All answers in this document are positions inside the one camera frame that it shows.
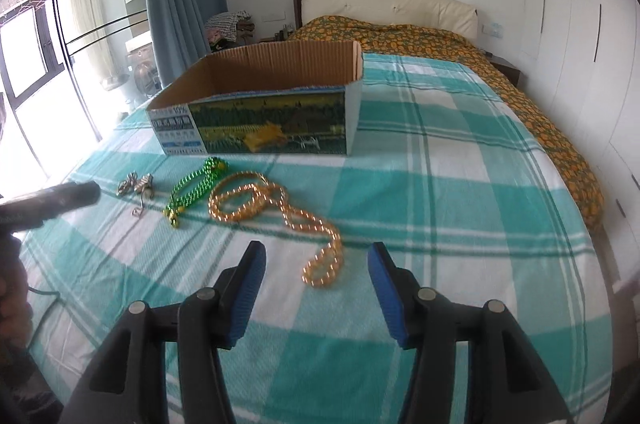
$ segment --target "cardboard box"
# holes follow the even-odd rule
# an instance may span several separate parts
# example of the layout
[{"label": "cardboard box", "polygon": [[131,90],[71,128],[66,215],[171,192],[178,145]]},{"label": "cardboard box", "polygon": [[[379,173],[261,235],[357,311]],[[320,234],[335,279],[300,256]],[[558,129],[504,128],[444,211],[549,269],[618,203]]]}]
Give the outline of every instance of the cardboard box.
[{"label": "cardboard box", "polygon": [[211,54],[146,108],[167,155],[350,153],[357,42],[259,43]]}]

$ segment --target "silver screw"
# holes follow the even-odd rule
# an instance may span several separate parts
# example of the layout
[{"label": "silver screw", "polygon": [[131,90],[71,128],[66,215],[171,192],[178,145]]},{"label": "silver screw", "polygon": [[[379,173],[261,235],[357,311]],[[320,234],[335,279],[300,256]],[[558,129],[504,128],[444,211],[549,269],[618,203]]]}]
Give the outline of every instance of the silver screw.
[{"label": "silver screw", "polygon": [[500,312],[504,312],[504,303],[502,303],[501,301],[498,301],[497,299],[492,299],[487,306],[489,307],[489,310],[491,312],[495,312],[496,314],[499,314]]},{"label": "silver screw", "polygon": [[203,301],[212,299],[213,296],[215,295],[216,295],[216,290],[213,287],[203,287],[202,289],[198,290],[198,292],[196,293],[196,296],[198,297],[198,299],[201,299]]},{"label": "silver screw", "polygon": [[145,302],[143,301],[134,301],[131,305],[129,305],[129,312],[132,314],[142,314],[146,309]]},{"label": "silver screw", "polygon": [[422,287],[422,289],[418,290],[418,298],[422,301],[433,301],[437,295],[438,294],[429,287]]}]

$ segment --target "white wardrobe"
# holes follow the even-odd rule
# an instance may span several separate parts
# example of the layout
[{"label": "white wardrobe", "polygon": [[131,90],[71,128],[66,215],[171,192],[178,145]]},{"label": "white wardrobe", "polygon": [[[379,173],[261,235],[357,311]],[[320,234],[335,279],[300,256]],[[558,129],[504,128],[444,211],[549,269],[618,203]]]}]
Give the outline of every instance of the white wardrobe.
[{"label": "white wardrobe", "polygon": [[526,0],[525,16],[522,89],[598,176],[624,280],[640,265],[640,5]]}]

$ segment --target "electrical outlet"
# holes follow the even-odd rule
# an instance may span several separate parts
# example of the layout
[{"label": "electrical outlet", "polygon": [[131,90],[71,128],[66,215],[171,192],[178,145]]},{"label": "electrical outlet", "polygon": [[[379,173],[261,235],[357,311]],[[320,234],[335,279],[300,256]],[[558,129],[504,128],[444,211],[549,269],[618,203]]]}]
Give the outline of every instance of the electrical outlet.
[{"label": "electrical outlet", "polygon": [[263,22],[279,22],[280,20],[286,20],[287,15],[285,13],[269,13],[261,16]]},{"label": "electrical outlet", "polygon": [[500,24],[496,24],[495,22],[490,25],[482,24],[482,33],[493,36],[494,38],[502,38],[503,31],[504,27]]}]

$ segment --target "pile of clothes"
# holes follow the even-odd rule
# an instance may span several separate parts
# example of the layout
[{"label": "pile of clothes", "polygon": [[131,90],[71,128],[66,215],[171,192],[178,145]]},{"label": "pile of clothes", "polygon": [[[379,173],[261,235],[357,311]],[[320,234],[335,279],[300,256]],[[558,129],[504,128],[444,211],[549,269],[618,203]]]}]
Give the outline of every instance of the pile of clothes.
[{"label": "pile of clothes", "polygon": [[255,24],[246,11],[215,14],[204,27],[212,51],[254,42]]}]

